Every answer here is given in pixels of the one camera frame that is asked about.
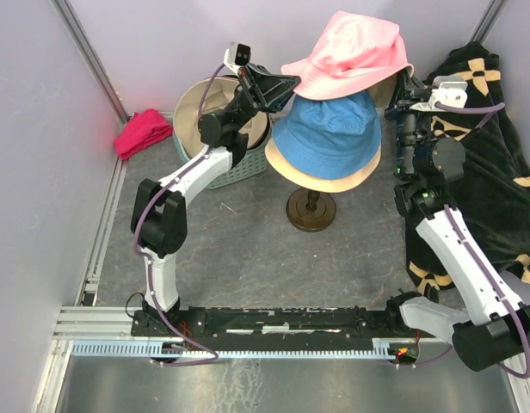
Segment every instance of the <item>gray carpet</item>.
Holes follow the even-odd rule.
[[[384,125],[382,160],[359,187],[334,194],[337,215],[325,231],[305,233],[287,220],[297,187],[272,168],[203,191],[188,209],[188,239],[177,258],[184,305],[383,307],[398,289],[414,289],[404,270],[403,221],[393,202],[394,125]],[[166,139],[135,155],[127,168],[103,263],[97,305],[124,305],[145,290],[129,230],[137,186],[182,165]],[[458,292],[441,302],[462,306]]]

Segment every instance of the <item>pink towel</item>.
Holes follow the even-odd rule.
[[[173,134],[173,127],[156,110],[147,109],[135,114],[114,141],[114,148],[120,159],[129,159],[134,154],[157,144]]]

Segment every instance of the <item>beige hat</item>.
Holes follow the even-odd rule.
[[[198,132],[198,106],[209,79],[203,80],[190,88],[177,104],[173,113],[174,133],[182,143],[183,148],[190,157],[196,156],[204,147],[200,142]],[[216,77],[210,89],[207,91],[206,100],[202,105],[202,113],[207,114],[213,110],[224,108],[234,97],[238,80],[230,77]],[[240,133],[247,133],[248,149],[259,145],[265,138],[268,130],[268,116],[265,113],[258,113],[240,130]]]
[[[331,194],[337,192],[345,192],[361,185],[374,172],[379,163],[382,148],[378,148],[374,157],[360,170],[353,175],[346,176],[340,179],[322,179],[315,176],[307,175],[306,173],[294,168],[277,149],[274,141],[271,139],[265,146],[265,157],[276,169],[276,171],[284,176],[288,181],[300,185],[300,187],[313,189],[319,192],[329,192]]]

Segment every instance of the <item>black fabric with yellow pattern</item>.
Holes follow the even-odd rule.
[[[468,82],[467,108],[504,102],[500,57],[481,44],[472,42],[450,52],[425,83],[454,74]],[[444,112],[432,117],[434,134],[456,138],[466,151],[465,176],[448,190],[495,268],[507,269],[530,284],[530,168],[506,110],[476,129],[482,118]],[[450,274],[411,225],[405,236],[407,271],[420,292],[453,287]]]

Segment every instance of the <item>gray basket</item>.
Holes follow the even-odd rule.
[[[267,136],[258,147],[246,151],[246,156],[237,166],[225,172],[223,175],[215,178],[206,188],[221,188],[225,185],[229,185],[230,183],[242,181],[243,179],[249,178],[250,176],[261,174],[264,170],[266,170],[268,167],[268,162],[265,158],[265,145],[270,138],[271,129],[272,127],[268,129]],[[179,156],[183,162],[188,162],[190,157],[185,152],[185,148],[183,148],[181,142],[175,134],[173,134],[173,140],[176,143],[177,151],[179,152]]]

